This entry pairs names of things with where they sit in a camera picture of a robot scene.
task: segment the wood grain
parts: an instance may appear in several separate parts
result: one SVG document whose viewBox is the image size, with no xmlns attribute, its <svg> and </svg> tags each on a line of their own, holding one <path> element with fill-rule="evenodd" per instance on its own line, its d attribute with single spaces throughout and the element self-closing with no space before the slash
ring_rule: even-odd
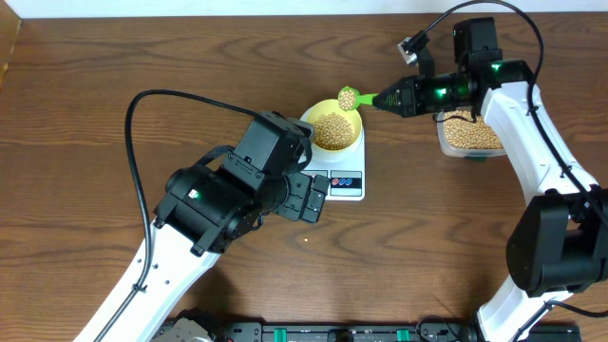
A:
<svg viewBox="0 0 608 342">
<path fill-rule="evenodd" d="M 379 91 L 406 68 L 395 44 L 429 15 L 28 20 L 0 92 L 0 335 L 70 340 L 124 272 L 143 233 L 124 153 L 124 112 L 147 88 L 174 88 L 299 117 L 344 85 Z M 432 34 L 454 70 L 454 15 Z M 535 64 L 530 30 L 497 17 L 509 58 Z M 533 15 L 546 59 L 543 99 L 580 163 L 608 182 L 608 14 Z M 430 117 L 362 110 L 367 196 L 327 203 L 315 226 L 271 217 L 236 241 L 184 296 L 268 321 L 413 321 L 468 317 L 506 276 L 504 246 L 524 209 L 507 158 L 444 156 Z M 248 118 L 180 99 L 146 99 L 134 122 L 150 210 L 168 176 Z M 606 284 L 570 303 L 605 309 Z M 604 321 L 555 310 L 587 341 Z"/>
</svg>

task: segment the white scale platform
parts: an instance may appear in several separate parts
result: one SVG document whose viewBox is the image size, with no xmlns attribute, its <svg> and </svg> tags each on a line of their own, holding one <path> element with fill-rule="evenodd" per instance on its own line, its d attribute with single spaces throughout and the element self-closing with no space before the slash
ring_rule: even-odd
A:
<svg viewBox="0 0 608 342">
<path fill-rule="evenodd" d="M 310 109 L 300 120 L 306 121 Z M 316 161 L 302 171 L 308 175 L 321 175 L 330 179 L 326 200 L 362 200 L 365 197 L 365 130 L 361 129 L 359 147 L 342 161 Z"/>
</svg>

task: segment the robotic arm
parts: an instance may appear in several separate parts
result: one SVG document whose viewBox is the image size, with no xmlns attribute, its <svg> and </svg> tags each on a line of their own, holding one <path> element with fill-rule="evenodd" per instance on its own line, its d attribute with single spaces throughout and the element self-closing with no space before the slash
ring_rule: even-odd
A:
<svg viewBox="0 0 608 342">
<path fill-rule="evenodd" d="M 417 64 L 420 75 L 402 78 L 374 98 L 373 104 L 404 118 L 470 105 L 472 114 L 481 115 L 503 143 L 527 208 L 507 244 L 509 276 L 478 310 L 474 334 L 490 342 L 525 339 L 552 308 L 550 303 L 608 278 L 608 227 L 601 227 L 599 214 L 565 177 L 549 144 L 594 201 L 608 203 L 608 191 L 601 190 L 570 153 L 547 115 L 526 63 L 502 60 L 492 18 L 454 26 L 457 73 L 434 75 L 427 42 L 421 31 L 399 44 L 406 62 Z M 531 115 L 530 86 L 535 114 L 549 142 Z M 604 213 L 608 213 L 606 205 L 601 205 Z M 577 230 L 567 230 L 570 219 L 579 224 Z"/>
<path fill-rule="evenodd" d="M 130 117 L 135 104 L 152 94 L 200 100 L 255 118 L 237 148 L 216 147 L 171 176 L 154 210 L 157 216 L 149 226 L 150 236 L 76 341 L 150 340 L 186 290 L 214 266 L 232 241 L 258 229 L 264 216 L 273 212 L 313 224 L 323 209 L 329 179 L 300 173 L 312 156 L 309 123 L 172 90 L 148 90 L 127 111 L 127 151 L 132 151 Z M 298 162 L 303 153 L 306 160 Z M 223 154 L 226 157 L 218 170 L 206 166 Z M 129 161 L 138 180 L 134 159 Z M 147 277 L 140 287 L 139 280 L 134 282 L 143 271 Z"/>
</svg>

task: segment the white robotic arm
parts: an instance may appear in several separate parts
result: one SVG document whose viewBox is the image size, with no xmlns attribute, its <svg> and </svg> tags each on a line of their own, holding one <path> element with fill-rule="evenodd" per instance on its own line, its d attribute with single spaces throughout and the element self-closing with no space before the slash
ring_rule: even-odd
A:
<svg viewBox="0 0 608 342">
<path fill-rule="evenodd" d="M 527 88 L 527 82 L 517 82 L 489 89 L 484 97 L 482 116 L 503 143 L 522 185 L 526 204 L 533 197 L 544 195 L 549 189 L 556 189 L 560 194 L 578 193 L 579 190 L 562 174 L 532 117 L 528 115 Z M 596 180 L 582 169 L 568 150 L 544 109 L 537 86 L 534 87 L 533 99 L 551 142 L 560 151 L 562 158 L 572 165 L 571 171 L 575 177 L 590 189 L 589 185 L 596 184 Z M 490 342 L 510 342 L 517 335 L 518 339 L 525 339 L 529 329 L 522 332 L 519 329 L 528 320 L 536 322 L 541 319 L 545 313 L 543 306 L 546 301 L 563 301 L 571 295 L 568 291 L 555 291 L 539 297 L 529 297 L 508 276 L 494 297 L 477 312 L 484 339 Z"/>
<path fill-rule="evenodd" d="M 216 253 L 192 254 L 192 241 L 169 224 L 161 229 L 154 226 L 151 229 L 153 266 L 145 282 L 145 291 L 135 295 L 103 341 L 143 342 L 152 339 L 186 290 L 219 259 L 220 254 Z M 135 279 L 142 272 L 144 258 L 145 241 L 121 280 L 75 341 L 95 340 L 131 292 Z"/>
<path fill-rule="evenodd" d="M 526 204 L 549 189 L 556 189 L 560 194 L 578 193 L 579 190 L 563 175 L 528 114 L 527 88 L 527 82 L 517 82 L 489 89 L 484 97 L 482 116 L 503 143 L 504 151 L 522 185 Z M 534 105 L 539 108 L 537 115 L 551 142 L 561 157 L 572 165 L 571 171 L 575 177 L 590 189 L 589 185 L 597 184 L 597 181 L 582 169 L 570 153 L 544 109 L 537 85 L 534 86 L 533 99 Z"/>
</svg>

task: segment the soybean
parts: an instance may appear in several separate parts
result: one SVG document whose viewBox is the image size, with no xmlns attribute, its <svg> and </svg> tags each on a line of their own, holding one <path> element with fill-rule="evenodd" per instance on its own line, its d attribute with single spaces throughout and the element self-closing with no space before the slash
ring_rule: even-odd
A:
<svg viewBox="0 0 608 342">
<path fill-rule="evenodd" d="M 314 126 L 314 143 L 327 150 L 341 150 L 354 141 L 352 124 L 341 115 L 323 114 Z"/>
<path fill-rule="evenodd" d="M 471 119 L 471 112 L 465 110 L 455 110 L 446 113 L 445 119 L 455 115 Z M 484 122 L 481 116 L 477 117 L 476 123 L 456 119 L 448 120 L 444 122 L 444 131 L 447 142 L 454 147 L 466 149 L 503 148 L 501 140 L 498 139 L 496 133 Z"/>
<path fill-rule="evenodd" d="M 354 103 L 356 102 L 357 96 L 352 90 L 340 91 L 338 94 L 338 105 L 342 110 L 354 109 Z"/>
</svg>

